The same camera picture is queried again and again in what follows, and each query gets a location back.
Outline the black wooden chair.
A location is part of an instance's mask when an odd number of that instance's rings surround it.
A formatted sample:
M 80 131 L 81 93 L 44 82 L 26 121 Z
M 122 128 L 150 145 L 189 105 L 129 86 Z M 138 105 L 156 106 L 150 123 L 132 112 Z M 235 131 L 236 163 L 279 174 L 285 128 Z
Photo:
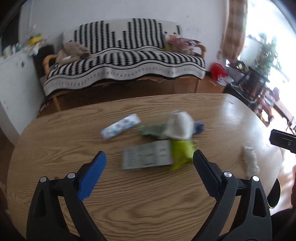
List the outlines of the black wooden chair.
M 229 83 L 223 93 L 230 94 L 249 108 L 257 105 L 255 99 L 261 93 L 269 80 L 266 76 L 249 67 L 249 71 L 238 82 Z

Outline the grey green paper box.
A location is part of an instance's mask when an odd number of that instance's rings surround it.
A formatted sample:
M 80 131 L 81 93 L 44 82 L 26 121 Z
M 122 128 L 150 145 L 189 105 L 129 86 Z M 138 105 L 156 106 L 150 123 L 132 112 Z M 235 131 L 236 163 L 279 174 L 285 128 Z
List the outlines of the grey green paper box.
M 193 163 L 191 140 L 162 140 L 129 147 L 122 152 L 124 170 L 170 166 L 175 171 Z

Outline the white cabinet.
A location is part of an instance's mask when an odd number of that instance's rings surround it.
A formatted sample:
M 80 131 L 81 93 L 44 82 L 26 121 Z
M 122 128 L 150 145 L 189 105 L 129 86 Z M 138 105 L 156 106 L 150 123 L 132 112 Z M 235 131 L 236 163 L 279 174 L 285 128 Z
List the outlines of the white cabinet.
M 14 145 L 45 100 L 34 61 L 25 51 L 1 59 L 1 130 Z

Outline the pink patterned cushion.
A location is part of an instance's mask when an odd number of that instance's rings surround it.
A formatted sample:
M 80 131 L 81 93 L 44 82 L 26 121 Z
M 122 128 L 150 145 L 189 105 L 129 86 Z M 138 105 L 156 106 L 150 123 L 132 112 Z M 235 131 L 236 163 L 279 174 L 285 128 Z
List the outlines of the pink patterned cushion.
M 182 38 L 179 35 L 164 35 L 165 49 L 170 52 L 183 54 L 193 54 L 194 49 L 198 47 L 200 41 Z

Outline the white tissue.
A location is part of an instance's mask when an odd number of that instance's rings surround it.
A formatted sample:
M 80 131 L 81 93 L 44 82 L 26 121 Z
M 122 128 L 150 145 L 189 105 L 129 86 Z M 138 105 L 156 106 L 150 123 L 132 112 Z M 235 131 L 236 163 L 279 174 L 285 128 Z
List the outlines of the white tissue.
M 245 164 L 246 177 L 248 179 L 260 173 L 260 168 L 258 166 L 258 161 L 257 161 L 257 155 L 253 147 L 251 146 L 243 147 L 243 161 Z

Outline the potted green plant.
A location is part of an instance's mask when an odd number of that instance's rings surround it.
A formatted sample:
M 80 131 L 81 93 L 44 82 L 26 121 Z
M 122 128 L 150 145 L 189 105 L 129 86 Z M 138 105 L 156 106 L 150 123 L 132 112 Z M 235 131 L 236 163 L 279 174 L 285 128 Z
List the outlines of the potted green plant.
M 269 77 L 271 68 L 281 71 L 281 65 L 276 52 L 276 44 L 275 37 L 272 38 L 270 43 L 264 43 L 252 65 L 252 68 L 264 77 Z

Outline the brown plush toy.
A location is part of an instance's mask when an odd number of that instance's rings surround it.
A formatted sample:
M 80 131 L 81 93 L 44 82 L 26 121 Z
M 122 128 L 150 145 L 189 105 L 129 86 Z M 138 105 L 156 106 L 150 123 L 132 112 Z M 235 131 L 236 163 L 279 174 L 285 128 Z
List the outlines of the brown plush toy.
M 69 41 L 58 52 L 56 64 L 68 64 L 90 57 L 90 50 L 77 42 Z

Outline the brown checked curtain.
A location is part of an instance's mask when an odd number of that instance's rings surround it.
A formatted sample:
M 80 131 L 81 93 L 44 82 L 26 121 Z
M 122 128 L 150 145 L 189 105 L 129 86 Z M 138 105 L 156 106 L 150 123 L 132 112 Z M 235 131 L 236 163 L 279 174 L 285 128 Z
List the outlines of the brown checked curtain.
M 243 50 L 246 24 L 247 24 L 246 0 L 229 1 L 229 10 L 226 29 L 223 35 L 221 54 L 230 63 L 235 63 Z

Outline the silver blister pill pack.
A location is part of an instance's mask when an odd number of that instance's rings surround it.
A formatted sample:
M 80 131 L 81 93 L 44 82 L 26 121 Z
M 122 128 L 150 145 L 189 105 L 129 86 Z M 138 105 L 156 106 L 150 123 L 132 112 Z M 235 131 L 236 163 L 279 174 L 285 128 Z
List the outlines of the silver blister pill pack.
M 119 135 L 122 132 L 125 132 L 126 130 L 129 130 L 130 128 L 134 128 L 140 123 L 140 118 L 137 116 L 137 114 L 134 113 L 104 128 L 101 131 L 101 135 L 103 139 L 108 140 Z

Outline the black white striped sofa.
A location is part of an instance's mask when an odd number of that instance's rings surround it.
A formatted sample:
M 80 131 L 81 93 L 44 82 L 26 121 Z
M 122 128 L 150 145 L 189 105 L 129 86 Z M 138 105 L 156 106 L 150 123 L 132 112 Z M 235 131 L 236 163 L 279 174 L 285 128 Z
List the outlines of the black white striped sofa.
M 57 93 L 83 89 L 102 81 L 143 77 L 175 79 L 206 74 L 204 54 L 166 49 L 168 37 L 182 37 L 181 26 L 170 21 L 131 18 L 82 24 L 63 33 L 63 44 L 86 47 L 90 56 L 45 68 L 43 90 L 59 108 Z

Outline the red bag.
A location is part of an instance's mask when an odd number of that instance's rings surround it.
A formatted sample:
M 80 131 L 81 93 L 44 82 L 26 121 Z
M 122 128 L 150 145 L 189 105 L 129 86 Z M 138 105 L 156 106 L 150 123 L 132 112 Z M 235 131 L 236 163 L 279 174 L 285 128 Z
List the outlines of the red bag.
M 218 81 L 220 77 L 226 77 L 227 73 L 223 66 L 219 63 L 212 63 L 210 66 L 210 74 L 212 79 Z

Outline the black gold-rimmed trash bin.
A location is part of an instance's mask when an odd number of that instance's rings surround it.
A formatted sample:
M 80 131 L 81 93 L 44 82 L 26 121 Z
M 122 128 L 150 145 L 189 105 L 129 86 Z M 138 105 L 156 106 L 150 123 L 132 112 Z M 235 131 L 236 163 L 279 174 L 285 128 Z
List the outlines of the black gold-rimmed trash bin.
M 269 205 L 269 208 L 274 209 L 279 200 L 280 200 L 280 193 L 281 193 L 281 185 L 278 178 L 276 178 L 274 185 L 269 192 L 269 195 L 267 196 L 267 203 Z

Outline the blue wrapper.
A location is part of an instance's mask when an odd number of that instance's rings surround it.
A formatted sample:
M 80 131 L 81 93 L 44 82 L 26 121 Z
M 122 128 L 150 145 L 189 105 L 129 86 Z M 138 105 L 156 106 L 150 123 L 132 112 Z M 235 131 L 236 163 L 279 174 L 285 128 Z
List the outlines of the blue wrapper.
M 204 123 L 203 121 L 195 121 L 194 122 L 194 135 L 200 134 L 204 131 Z

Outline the green snack wrapper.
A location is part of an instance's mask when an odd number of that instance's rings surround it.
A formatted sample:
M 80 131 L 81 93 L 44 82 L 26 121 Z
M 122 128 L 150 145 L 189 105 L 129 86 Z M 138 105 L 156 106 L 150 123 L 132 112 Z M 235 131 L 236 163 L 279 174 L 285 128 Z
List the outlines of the green snack wrapper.
M 140 125 L 139 131 L 142 136 L 155 137 L 158 140 L 164 140 L 167 136 L 164 134 L 167 128 L 166 124 Z

